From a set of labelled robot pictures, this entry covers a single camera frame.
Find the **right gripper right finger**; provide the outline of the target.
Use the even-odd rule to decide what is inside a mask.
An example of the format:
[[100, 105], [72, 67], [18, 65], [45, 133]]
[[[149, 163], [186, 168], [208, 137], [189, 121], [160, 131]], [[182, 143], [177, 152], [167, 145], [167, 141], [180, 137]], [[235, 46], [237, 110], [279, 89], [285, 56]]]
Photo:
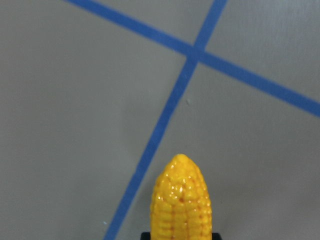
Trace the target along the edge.
[[219, 233], [213, 232], [212, 233], [212, 240], [222, 240], [222, 237]]

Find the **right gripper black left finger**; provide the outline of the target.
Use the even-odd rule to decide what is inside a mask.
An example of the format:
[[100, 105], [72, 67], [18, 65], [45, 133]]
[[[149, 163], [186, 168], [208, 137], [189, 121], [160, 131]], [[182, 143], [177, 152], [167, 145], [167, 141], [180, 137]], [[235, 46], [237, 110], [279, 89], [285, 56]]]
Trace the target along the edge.
[[151, 240], [151, 233], [150, 232], [142, 232], [140, 234], [140, 240]]

